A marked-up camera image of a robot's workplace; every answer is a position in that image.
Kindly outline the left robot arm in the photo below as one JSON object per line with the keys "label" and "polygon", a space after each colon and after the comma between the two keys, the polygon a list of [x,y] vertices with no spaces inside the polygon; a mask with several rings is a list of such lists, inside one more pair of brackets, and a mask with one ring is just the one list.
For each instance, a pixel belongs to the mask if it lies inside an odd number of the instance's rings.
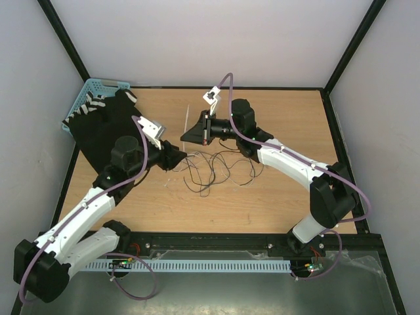
{"label": "left robot arm", "polygon": [[54,301],[70,280],[95,259],[128,252],[130,229],[110,220],[91,236],[88,230],[116,207],[134,188],[139,174],[157,165],[174,169],[183,152],[168,141],[139,144],[133,136],[118,138],[110,163],[93,182],[85,197],[56,225],[34,241],[22,240],[14,249],[13,279],[20,284],[19,296],[26,302],[29,291],[45,303]]}

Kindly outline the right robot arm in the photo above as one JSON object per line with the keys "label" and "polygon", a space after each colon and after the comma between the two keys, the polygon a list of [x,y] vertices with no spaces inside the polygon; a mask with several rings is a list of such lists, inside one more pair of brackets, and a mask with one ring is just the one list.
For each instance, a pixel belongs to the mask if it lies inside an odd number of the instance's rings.
{"label": "right robot arm", "polygon": [[287,247],[294,255],[302,255],[316,236],[335,227],[359,204],[345,165],[317,162],[284,146],[257,127],[255,112],[246,99],[232,101],[230,119],[202,111],[198,122],[180,139],[206,146],[215,138],[234,139],[242,155],[277,169],[308,190],[310,213],[287,233]]}

